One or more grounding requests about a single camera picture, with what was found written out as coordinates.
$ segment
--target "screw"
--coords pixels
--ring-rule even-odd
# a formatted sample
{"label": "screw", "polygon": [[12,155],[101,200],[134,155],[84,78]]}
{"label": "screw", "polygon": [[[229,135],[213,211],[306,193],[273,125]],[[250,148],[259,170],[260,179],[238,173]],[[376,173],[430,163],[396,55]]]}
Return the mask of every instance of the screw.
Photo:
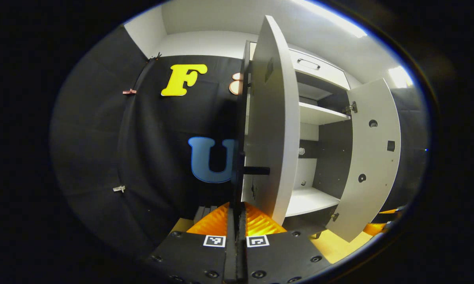
{"label": "screw", "polygon": [[258,270],[258,271],[255,271],[251,274],[252,277],[258,278],[258,279],[265,277],[265,275],[267,275],[267,273],[264,272],[263,270]]}
{"label": "screw", "polygon": [[206,276],[209,278],[217,278],[219,274],[215,271],[206,271]]}
{"label": "screw", "polygon": [[300,280],[300,279],[301,279],[300,276],[298,276],[298,277],[293,277],[293,278],[291,278],[291,279],[288,280],[288,283],[293,283],[293,282],[295,282],[295,281],[297,281],[297,280]]}
{"label": "screw", "polygon": [[163,259],[159,256],[156,256],[156,255],[151,255],[151,259],[156,261],[156,262],[161,262],[163,261]]}
{"label": "screw", "polygon": [[170,275],[169,277],[176,280],[176,281],[184,282],[184,280],[181,277],[177,276],[177,275]]}
{"label": "screw", "polygon": [[322,259],[322,257],[321,257],[320,255],[318,255],[318,256],[312,257],[312,258],[311,258],[311,262],[318,262],[318,261],[320,261],[321,259]]}

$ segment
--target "black handle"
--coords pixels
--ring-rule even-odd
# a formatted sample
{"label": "black handle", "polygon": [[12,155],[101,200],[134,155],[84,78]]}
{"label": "black handle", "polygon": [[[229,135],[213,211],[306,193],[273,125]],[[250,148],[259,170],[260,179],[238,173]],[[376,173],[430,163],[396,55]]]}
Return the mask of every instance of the black handle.
{"label": "black handle", "polygon": [[319,66],[317,63],[314,63],[314,62],[312,62],[312,61],[305,60],[305,59],[302,59],[302,58],[298,59],[296,62],[297,62],[297,63],[300,63],[300,61],[302,61],[302,60],[303,60],[303,61],[307,61],[307,62],[309,62],[309,63],[312,63],[312,64],[318,66],[318,68],[316,68],[316,70],[318,70],[319,68],[321,68],[321,66]]}

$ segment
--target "cabinet door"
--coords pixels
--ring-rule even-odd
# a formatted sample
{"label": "cabinet door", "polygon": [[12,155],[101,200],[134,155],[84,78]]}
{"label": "cabinet door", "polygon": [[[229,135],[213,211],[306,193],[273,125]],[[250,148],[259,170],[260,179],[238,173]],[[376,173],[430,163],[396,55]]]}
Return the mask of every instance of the cabinet door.
{"label": "cabinet door", "polygon": [[270,167],[268,176],[245,176],[243,200],[282,224],[293,190],[300,143],[300,108],[289,48],[265,16],[251,65],[246,166]]}
{"label": "cabinet door", "polygon": [[400,124],[384,79],[347,91],[352,112],[352,157],[340,203],[327,228],[352,241],[377,215],[393,186],[400,158]]}

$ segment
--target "white shelf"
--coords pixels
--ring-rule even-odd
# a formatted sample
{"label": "white shelf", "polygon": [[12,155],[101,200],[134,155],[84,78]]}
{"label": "white shelf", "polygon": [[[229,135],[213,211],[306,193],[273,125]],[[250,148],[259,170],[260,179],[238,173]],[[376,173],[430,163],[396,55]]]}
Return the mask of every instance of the white shelf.
{"label": "white shelf", "polygon": [[334,198],[330,194],[326,194],[313,187],[293,189],[288,210],[286,211],[286,217],[332,207],[337,205],[339,201],[340,199]]}
{"label": "white shelf", "polygon": [[323,125],[351,119],[348,115],[327,108],[321,108],[306,103],[298,104],[300,105],[300,122],[303,123]]}

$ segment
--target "drawer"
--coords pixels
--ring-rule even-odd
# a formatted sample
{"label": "drawer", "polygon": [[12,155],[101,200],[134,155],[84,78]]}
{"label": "drawer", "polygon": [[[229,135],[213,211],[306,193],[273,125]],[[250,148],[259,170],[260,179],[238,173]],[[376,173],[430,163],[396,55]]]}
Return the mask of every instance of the drawer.
{"label": "drawer", "polygon": [[289,50],[293,67],[297,72],[311,75],[349,90],[349,83],[342,70],[316,57],[296,50]]}

